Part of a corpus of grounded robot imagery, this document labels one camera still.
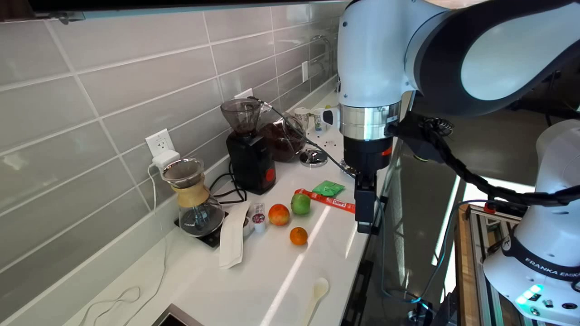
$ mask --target white paper towel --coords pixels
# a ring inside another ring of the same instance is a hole
[[[242,261],[242,232],[250,204],[250,201],[245,201],[233,206],[223,221],[219,243],[219,269],[228,269]]]

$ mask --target green apple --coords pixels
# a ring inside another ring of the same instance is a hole
[[[308,212],[310,212],[310,197],[305,194],[294,194],[294,196],[292,196],[290,207],[294,214],[308,214]]]

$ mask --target orange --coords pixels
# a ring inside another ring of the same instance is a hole
[[[275,204],[268,211],[268,218],[273,225],[286,225],[290,220],[290,211],[282,204]]]
[[[290,241],[295,245],[303,245],[308,240],[308,233],[301,227],[295,227],[290,231]]]

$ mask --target white cord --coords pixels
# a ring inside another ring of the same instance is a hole
[[[151,176],[151,172],[150,169],[152,167],[154,167],[155,164],[151,164],[149,165],[149,167],[147,168],[147,174],[149,175],[149,178],[151,179],[151,182],[153,183],[153,217],[156,219],[157,218],[157,189],[155,188],[155,180],[153,179],[153,177]],[[150,297],[147,301],[145,301],[145,303],[143,305],[141,305],[139,307],[139,309],[137,309],[137,311],[131,316],[131,318],[129,318],[129,320],[127,320],[123,326],[127,326],[127,324],[129,324],[131,322],[131,320],[133,320],[133,318],[141,311],[141,309],[143,309],[143,307],[145,307],[149,301],[151,301],[156,295],[157,293],[159,293],[159,290],[161,289],[161,284],[163,283],[163,279],[165,278],[165,272],[167,271],[167,237],[163,234],[163,223],[159,222],[159,225],[161,226],[161,236],[163,237],[163,239],[165,240],[165,251],[164,251],[164,257],[163,257],[163,273],[161,274],[161,279],[159,280],[159,285],[157,286],[157,290],[155,290],[155,293],[153,294],[152,297]],[[127,299],[122,299],[122,297],[129,291],[133,290],[133,289],[137,289],[137,298],[135,300],[127,300]],[[93,326],[96,325],[97,320],[99,319],[99,317],[105,315],[106,313],[108,313],[109,311],[111,311],[113,309],[113,307],[118,303],[118,302],[127,302],[127,303],[133,303],[136,302],[137,300],[139,300],[141,298],[141,288],[138,286],[135,287],[130,287],[127,288],[126,290],[124,290],[116,299],[113,300],[103,300],[103,301],[98,301],[98,302],[94,302],[92,303],[89,308],[86,310],[85,315],[83,316],[81,322],[79,323],[79,326],[84,326],[85,322],[86,322],[86,318],[89,315],[89,311],[90,309],[94,306],[94,305],[98,305],[99,303],[112,303],[112,305],[105,311],[103,311],[102,313],[100,313],[95,320],[93,320]]]

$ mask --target white spoon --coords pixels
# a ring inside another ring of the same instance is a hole
[[[310,299],[308,308],[306,308],[306,315],[304,317],[304,326],[308,326],[308,324],[310,324],[310,318],[314,313],[316,304],[327,292],[328,292],[328,280],[324,277],[321,277],[318,280],[316,280],[316,282],[314,283],[314,292],[312,295],[312,299]]]

